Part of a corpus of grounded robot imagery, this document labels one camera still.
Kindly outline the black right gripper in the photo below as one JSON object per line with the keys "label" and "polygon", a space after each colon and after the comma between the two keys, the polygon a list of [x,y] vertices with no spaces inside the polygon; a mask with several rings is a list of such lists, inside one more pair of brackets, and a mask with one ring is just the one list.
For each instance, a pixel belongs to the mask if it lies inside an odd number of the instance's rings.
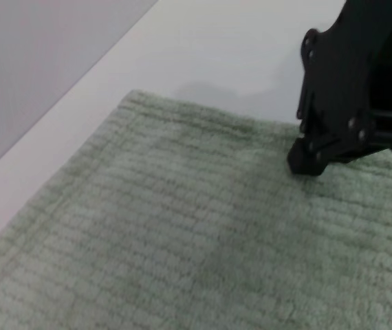
{"label": "black right gripper", "polygon": [[301,58],[303,135],[287,154],[291,173],[317,177],[372,154],[373,131],[392,150],[392,1],[346,1],[331,27],[307,31]]}

